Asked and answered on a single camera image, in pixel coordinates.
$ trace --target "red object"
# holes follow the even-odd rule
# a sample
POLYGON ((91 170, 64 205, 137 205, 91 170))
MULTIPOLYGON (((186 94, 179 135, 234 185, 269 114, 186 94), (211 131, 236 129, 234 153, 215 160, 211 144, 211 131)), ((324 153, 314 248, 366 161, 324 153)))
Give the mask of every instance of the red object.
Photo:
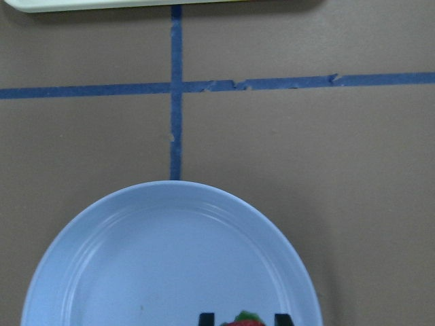
POLYGON ((226 326, 264 326, 260 321, 233 321, 226 326))

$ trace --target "blue plate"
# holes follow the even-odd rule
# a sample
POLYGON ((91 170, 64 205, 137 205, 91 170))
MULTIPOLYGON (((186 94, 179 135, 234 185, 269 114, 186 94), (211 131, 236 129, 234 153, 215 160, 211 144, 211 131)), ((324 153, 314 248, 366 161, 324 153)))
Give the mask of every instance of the blue plate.
POLYGON ((22 326, 216 325, 241 310, 321 326, 309 275, 284 235, 241 199, 207 185, 122 189, 73 219, 33 276, 22 326))

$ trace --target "vertical blue tape strip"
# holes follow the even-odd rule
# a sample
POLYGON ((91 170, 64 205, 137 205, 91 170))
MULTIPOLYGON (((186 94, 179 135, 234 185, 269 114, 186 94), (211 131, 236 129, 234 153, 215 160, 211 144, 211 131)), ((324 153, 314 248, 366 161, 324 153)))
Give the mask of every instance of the vertical blue tape strip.
POLYGON ((181 179, 183 104, 183 34, 181 5, 171 7, 171 180, 181 179))

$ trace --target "plate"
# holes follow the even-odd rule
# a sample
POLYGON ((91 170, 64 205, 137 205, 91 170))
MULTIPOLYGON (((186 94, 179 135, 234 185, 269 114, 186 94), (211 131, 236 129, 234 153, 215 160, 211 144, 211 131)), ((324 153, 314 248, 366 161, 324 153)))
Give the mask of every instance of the plate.
POLYGON ((63 12, 67 10, 177 5, 181 3, 230 2, 243 0, 5 0, 21 12, 63 12))
POLYGON ((196 326, 202 312, 220 325, 241 310, 270 326, 275 313, 322 325, 303 263, 263 214, 208 185, 157 181, 104 197, 64 228, 21 325, 196 326))

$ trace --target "black object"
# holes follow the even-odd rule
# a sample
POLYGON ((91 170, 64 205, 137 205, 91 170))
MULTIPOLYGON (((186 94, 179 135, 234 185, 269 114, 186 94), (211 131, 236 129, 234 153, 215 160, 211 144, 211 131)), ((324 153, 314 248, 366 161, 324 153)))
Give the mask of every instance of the black object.
MULTIPOLYGON (((204 312, 199 315, 198 326, 215 326, 215 314, 204 312)), ((275 326, 294 326, 289 314, 275 314, 275 326)))

